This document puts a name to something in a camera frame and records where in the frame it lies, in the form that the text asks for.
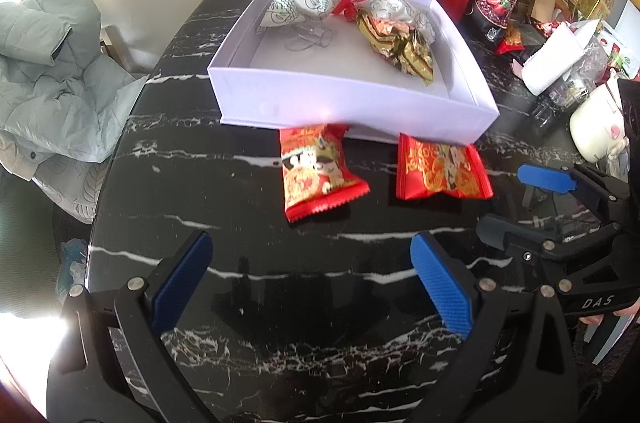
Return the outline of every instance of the white ceramic mug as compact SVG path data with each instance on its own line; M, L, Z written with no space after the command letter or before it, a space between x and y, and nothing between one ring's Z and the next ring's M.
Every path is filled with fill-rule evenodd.
M595 88L569 120L569 129L580 154L589 163L618 155L628 140L622 116L618 78Z

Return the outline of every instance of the paper towel roll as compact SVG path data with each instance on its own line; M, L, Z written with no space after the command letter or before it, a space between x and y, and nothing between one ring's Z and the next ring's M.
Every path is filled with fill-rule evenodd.
M569 27L562 23L522 68L527 89L538 96L584 55Z

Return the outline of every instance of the marble tabletop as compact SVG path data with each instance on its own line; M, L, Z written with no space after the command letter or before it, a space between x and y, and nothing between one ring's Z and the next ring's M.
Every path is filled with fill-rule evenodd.
M88 266L91 291L146 276L194 229L214 241L209 272L162 340L213 414L226 421L403 421L461 344L415 275L411 237L429 229L478 277L523 291L520 263L478 241L495 212L565 236L598 226L571 197L534 193L524 162L579 161L568 115L549 118L498 59L466 32L500 117L476 143L495 196L396 200L396 147L345 140L352 172L370 184L348 206L289 225L278 133L220 125L207 65L251 0L204 0L146 83L100 195ZM114 333L116 348L122 337ZM499 375L498 346L486 377ZM146 390L133 367L127 378Z

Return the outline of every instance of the red candy wrapper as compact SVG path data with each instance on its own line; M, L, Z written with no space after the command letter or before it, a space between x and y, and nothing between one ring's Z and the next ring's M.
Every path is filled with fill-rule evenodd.
M339 207L369 192L344 161L342 137L348 126L280 129L284 213L289 223Z
M423 143L401 134L396 196L412 200L438 192L468 199L494 196L476 147Z

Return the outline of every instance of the red ribbon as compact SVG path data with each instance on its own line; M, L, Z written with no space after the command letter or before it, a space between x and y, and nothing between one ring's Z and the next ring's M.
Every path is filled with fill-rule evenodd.
M333 15L340 15L342 12L344 12L344 16L348 22L355 22L356 17L358 16L356 3L362 1L363 0L341 0L338 3L338 6L336 6L331 13Z

